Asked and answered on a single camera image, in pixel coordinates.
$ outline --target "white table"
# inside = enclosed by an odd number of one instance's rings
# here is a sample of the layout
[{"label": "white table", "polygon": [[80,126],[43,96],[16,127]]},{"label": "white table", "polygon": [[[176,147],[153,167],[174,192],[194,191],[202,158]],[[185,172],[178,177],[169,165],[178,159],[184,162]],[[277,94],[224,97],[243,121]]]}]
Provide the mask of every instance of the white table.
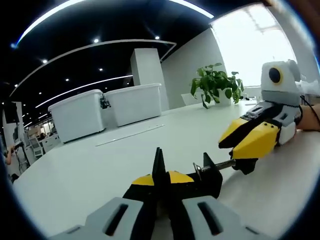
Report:
[{"label": "white table", "polygon": [[[208,110],[190,105],[58,146],[25,171],[13,188],[39,229],[46,236],[55,235],[83,225],[88,214],[151,173],[157,147],[163,150],[166,169],[182,173],[193,173],[193,162],[202,166],[203,152],[215,163],[228,160],[229,150],[219,149],[218,140],[230,122],[251,107],[244,102]],[[260,159],[253,173],[222,170],[218,200],[244,224],[279,237],[313,191],[320,169],[319,140],[318,132],[298,132],[291,142]]]}]

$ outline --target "ceiling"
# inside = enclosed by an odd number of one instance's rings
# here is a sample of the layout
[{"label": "ceiling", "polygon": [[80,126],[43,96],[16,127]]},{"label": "ceiling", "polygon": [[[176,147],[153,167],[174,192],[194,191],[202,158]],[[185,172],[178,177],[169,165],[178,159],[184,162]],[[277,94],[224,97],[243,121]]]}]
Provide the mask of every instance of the ceiling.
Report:
[{"label": "ceiling", "polygon": [[[157,48],[160,58],[171,44],[127,42],[93,46],[61,57],[36,71],[10,97],[32,71],[68,51],[101,42],[125,39],[177,43],[166,57],[209,27],[212,19],[169,0],[84,0],[50,16],[12,48],[39,16],[65,0],[18,0],[4,3],[0,16],[0,101],[19,101],[25,106],[24,124],[36,123],[48,106],[91,89],[103,92],[133,86],[132,78],[105,81],[81,88],[35,108],[42,102],[80,86],[131,74],[130,57],[135,48]],[[218,17],[257,0],[188,0]]]}]

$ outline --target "ceiling light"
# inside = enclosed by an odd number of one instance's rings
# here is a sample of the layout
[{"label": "ceiling light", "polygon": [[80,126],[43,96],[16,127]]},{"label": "ceiling light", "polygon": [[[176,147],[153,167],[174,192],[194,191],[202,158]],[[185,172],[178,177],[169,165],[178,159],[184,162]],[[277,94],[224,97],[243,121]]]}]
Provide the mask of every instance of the ceiling light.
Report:
[{"label": "ceiling light", "polygon": [[76,87],[76,88],[71,89],[71,90],[69,90],[69,91],[63,92],[63,93],[61,93],[61,94],[59,94],[59,95],[57,95],[57,96],[54,96],[54,97],[48,99],[47,101],[44,101],[44,102],[40,103],[40,104],[39,104],[38,106],[36,106],[35,108],[38,108],[38,107],[42,106],[43,104],[46,104],[47,102],[50,102],[50,101],[53,100],[53,99],[56,99],[56,98],[58,98],[58,97],[61,97],[62,95],[71,93],[71,92],[73,92],[73,91],[75,91],[75,90],[78,90],[78,89],[85,88],[85,87],[87,87],[87,86],[91,86],[91,85],[94,85],[94,84],[103,83],[103,82],[110,81],[110,80],[124,79],[124,78],[130,78],[130,77],[133,77],[133,75],[118,76],[118,77],[114,77],[114,78],[109,78],[109,79],[105,79],[105,80],[101,80],[101,81],[92,82],[92,83],[89,83],[89,84],[86,84],[86,85],[83,85],[83,86],[79,86],[79,87]]},{"label": "ceiling light", "polygon": [[42,116],[38,117],[38,119],[43,118],[44,116],[47,116],[47,115],[48,115],[48,113],[43,114]]},{"label": "ceiling light", "polygon": [[187,2],[184,0],[169,0],[169,1],[177,3],[177,4],[181,4],[183,6],[186,6],[187,8],[193,9],[193,10],[197,11],[198,13],[205,15],[206,17],[208,17],[210,19],[212,19],[214,17],[211,13],[207,12],[206,10],[204,10],[204,9],[202,9],[202,8],[192,4],[190,2]]},{"label": "ceiling light", "polygon": [[29,122],[27,125],[25,125],[24,127],[26,128],[26,127],[28,127],[30,124],[32,124],[32,121],[31,122]]},{"label": "ceiling light", "polygon": [[43,22],[44,20],[46,20],[48,17],[50,17],[51,15],[59,12],[62,9],[65,9],[73,4],[77,4],[80,3],[84,0],[69,0],[66,1],[62,4],[60,4],[59,6],[56,6],[55,8],[51,9],[50,11],[47,11],[45,14],[43,14],[42,16],[40,16],[37,20],[35,20],[21,35],[21,37],[19,38],[18,42],[16,43],[16,45],[18,45],[18,43],[32,30],[34,29],[38,24],[40,24],[41,22]]}]

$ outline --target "white wall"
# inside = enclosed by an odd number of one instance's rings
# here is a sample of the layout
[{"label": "white wall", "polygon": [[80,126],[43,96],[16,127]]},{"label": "white wall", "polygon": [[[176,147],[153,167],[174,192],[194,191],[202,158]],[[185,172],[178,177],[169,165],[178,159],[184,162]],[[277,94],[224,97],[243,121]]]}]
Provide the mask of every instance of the white wall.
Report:
[{"label": "white wall", "polygon": [[169,109],[164,74],[156,48],[136,48],[130,59],[134,85],[161,84],[162,111]]},{"label": "white wall", "polygon": [[218,71],[226,71],[217,41],[208,28],[180,47],[162,62],[162,71],[170,109],[185,106],[181,94],[190,93],[190,83],[197,78],[197,69],[222,63]]},{"label": "white wall", "polygon": [[268,9],[278,21],[288,38],[301,73],[306,76],[308,82],[313,82],[314,80],[320,81],[319,70],[313,51],[307,46],[283,14],[279,13],[272,6],[268,7]]}]

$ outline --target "white storage box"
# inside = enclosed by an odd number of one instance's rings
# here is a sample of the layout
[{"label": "white storage box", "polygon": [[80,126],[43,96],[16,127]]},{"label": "white storage box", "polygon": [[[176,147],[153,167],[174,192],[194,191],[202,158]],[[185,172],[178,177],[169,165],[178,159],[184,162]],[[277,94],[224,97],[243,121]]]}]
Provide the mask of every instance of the white storage box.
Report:
[{"label": "white storage box", "polygon": [[101,117],[102,96],[102,91],[91,90],[57,102],[48,108],[61,142],[65,143],[105,129]]},{"label": "white storage box", "polygon": [[161,115],[160,83],[126,87],[104,94],[110,102],[117,126]]}]

